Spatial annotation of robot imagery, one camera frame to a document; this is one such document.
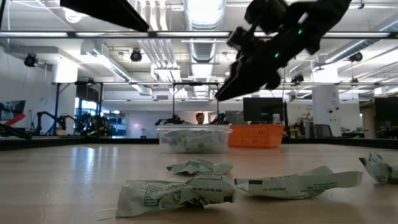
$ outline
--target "table surface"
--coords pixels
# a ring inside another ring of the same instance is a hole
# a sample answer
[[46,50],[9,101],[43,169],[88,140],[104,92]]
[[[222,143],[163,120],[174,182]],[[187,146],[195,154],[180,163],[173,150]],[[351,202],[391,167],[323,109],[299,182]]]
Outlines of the table surface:
[[[379,185],[359,157],[388,149],[291,144],[278,149],[230,149],[227,154],[165,154],[156,145],[87,145],[0,152],[1,223],[398,223],[398,185]],[[126,179],[174,180],[167,165],[187,159],[231,161],[233,177],[296,174],[322,165],[335,172],[360,170],[363,183],[332,189],[310,200],[250,197],[206,209],[176,208],[135,218],[115,218]]]

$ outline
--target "orange basket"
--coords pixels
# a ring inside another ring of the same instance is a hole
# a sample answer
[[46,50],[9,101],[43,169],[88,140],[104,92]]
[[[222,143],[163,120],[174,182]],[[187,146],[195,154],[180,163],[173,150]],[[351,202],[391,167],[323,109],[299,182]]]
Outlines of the orange basket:
[[251,147],[268,149],[282,144],[284,125],[257,124],[232,125],[229,134],[229,147]]

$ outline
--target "crumpled paper bag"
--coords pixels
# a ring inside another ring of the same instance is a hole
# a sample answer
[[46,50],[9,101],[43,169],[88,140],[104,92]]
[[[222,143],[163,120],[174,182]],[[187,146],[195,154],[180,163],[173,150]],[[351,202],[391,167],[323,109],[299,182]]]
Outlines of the crumpled paper bag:
[[231,172],[232,168],[233,165],[230,162],[214,164],[205,159],[190,159],[179,164],[170,165],[167,167],[167,170],[175,174],[184,172],[188,172],[189,174],[198,174],[200,172],[216,172],[219,174],[227,174]]
[[116,215],[133,217],[149,211],[179,207],[233,203],[233,181],[223,174],[204,172],[186,183],[161,180],[127,180],[120,192]]
[[359,158],[368,174],[380,184],[398,184],[398,166],[385,163],[376,152],[370,152],[369,157]]
[[327,166],[303,174],[263,179],[235,179],[237,188],[251,194],[281,199],[308,199],[336,187],[355,187],[362,182],[362,172],[333,173]]

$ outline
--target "man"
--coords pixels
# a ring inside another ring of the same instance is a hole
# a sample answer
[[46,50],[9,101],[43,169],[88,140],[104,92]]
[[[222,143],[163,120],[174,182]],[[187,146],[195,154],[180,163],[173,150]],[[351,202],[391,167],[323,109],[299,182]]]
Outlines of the man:
[[205,115],[203,113],[197,113],[198,124],[203,124],[205,122]]

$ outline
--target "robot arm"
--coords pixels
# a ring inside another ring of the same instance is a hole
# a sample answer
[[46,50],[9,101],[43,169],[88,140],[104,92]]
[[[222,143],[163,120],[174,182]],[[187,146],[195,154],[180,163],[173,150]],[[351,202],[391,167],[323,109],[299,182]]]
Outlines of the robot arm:
[[[238,51],[231,65],[231,76],[216,94],[220,101],[259,91],[264,85],[274,90],[280,85],[278,69],[286,67],[301,51],[315,54],[320,39],[344,16],[351,0],[295,2],[253,0],[246,9],[250,30],[238,27],[227,44]],[[259,26],[263,32],[277,32],[271,40],[254,36]]]

